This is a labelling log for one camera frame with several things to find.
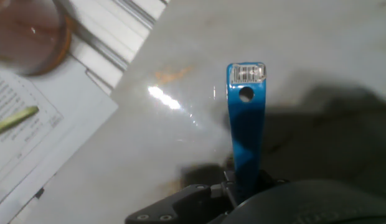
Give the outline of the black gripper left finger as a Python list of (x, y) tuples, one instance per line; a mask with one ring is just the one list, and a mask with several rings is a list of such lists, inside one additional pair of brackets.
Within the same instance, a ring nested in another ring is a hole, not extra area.
[(125, 224), (220, 224), (236, 206), (234, 182), (193, 184), (128, 215)]

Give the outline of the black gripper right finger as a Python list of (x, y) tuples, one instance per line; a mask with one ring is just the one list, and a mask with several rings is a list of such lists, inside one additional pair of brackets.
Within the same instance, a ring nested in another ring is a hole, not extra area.
[(257, 178), (257, 190), (268, 190), (287, 183), (288, 180), (286, 179), (274, 179), (265, 170), (260, 170)]

